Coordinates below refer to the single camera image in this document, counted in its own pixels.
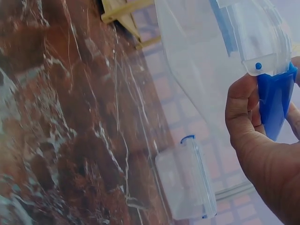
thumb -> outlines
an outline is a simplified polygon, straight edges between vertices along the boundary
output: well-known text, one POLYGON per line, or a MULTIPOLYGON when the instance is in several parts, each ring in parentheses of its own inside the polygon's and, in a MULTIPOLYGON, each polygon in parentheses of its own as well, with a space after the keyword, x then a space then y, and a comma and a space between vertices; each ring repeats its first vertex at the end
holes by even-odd
POLYGON ((236 150, 240 165, 251 180, 261 178, 266 158, 274 142, 256 132, 248 117, 252 104, 251 96, 257 91, 257 79, 245 75, 236 81, 228 91, 225 121, 230 134, 231 144, 236 150))

blue dot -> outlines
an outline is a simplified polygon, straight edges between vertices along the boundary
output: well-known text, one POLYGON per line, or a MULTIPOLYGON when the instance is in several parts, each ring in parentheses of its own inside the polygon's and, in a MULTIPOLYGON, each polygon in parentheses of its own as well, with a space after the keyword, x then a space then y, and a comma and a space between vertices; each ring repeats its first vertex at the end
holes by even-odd
POLYGON ((255 64, 255 68, 256 69, 261 69, 262 67, 263 66, 262 66, 262 64, 260 62, 258 62, 258 63, 255 64))

plastic lid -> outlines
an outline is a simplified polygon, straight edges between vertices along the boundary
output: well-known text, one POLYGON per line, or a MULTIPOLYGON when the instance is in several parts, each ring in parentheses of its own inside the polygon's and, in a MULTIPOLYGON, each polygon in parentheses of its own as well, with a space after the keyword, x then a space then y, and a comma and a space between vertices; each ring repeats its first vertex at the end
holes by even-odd
POLYGON ((269 0, 217 0, 226 7, 243 65, 249 74, 277 75, 289 68, 292 43, 269 0))
POLYGON ((156 157, 172 216, 176 220, 212 218, 217 213, 217 202, 202 150, 194 135, 180 143, 156 157))

wooden chair leg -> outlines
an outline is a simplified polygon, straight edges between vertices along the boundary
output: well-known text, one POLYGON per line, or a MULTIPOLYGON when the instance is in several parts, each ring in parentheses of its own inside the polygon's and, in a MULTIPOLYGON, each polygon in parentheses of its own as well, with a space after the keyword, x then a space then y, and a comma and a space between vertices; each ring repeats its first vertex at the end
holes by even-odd
POLYGON ((123 6, 113 9, 110 12, 106 12, 101 15, 101 19, 104 23, 110 23, 122 15, 132 13, 138 9, 145 8, 149 5, 154 4, 154 0, 134 0, 132 2, 126 3, 123 6))
POLYGON ((156 44, 158 42, 161 41, 161 36, 158 36, 158 37, 155 37, 155 38, 152 38, 148 41, 144 41, 144 42, 139 42, 137 45, 136 45, 136 49, 137 50, 141 50, 142 48, 145 48, 145 47, 148 47, 149 45, 153 45, 153 44, 156 44))

finger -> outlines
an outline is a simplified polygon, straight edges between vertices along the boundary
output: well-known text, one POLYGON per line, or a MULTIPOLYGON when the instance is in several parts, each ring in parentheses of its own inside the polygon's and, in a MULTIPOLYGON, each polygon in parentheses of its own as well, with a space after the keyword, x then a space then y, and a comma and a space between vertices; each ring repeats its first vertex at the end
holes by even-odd
POLYGON ((252 125, 258 127, 262 124, 261 115, 259 113, 259 104, 256 104, 255 108, 252 110, 252 125))
POLYGON ((300 111, 294 105, 294 103, 290 104, 290 108, 286 117, 289 122, 295 136, 300 140, 300 111))
POLYGON ((296 84, 300 87, 300 56, 292 58, 292 63, 295 67, 298 68, 298 74, 296 76, 296 84))
POLYGON ((257 180, 272 147, 272 140, 263 135, 263 126, 255 130, 248 117, 249 98, 257 88, 256 77, 246 75, 235 82, 228 91, 225 121, 231 144, 246 176, 257 180))
POLYGON ((266 137, 258 138, 259 135, 255 132, 255 128, 248 118, 249 98, 256 88, 256 77, 245 75, 235 82, 228 91, 225 120, 232 145, 237 151, 241 149, 247 151, 250 142, 253 145, 259 145, 270 141, 266 137))
POLYGON ((248 102, 248 110, 253 110, 259 102, 259 95, 258 95, 258 87, 252 91, 250 97, 249 97, 249 102, 248 102))

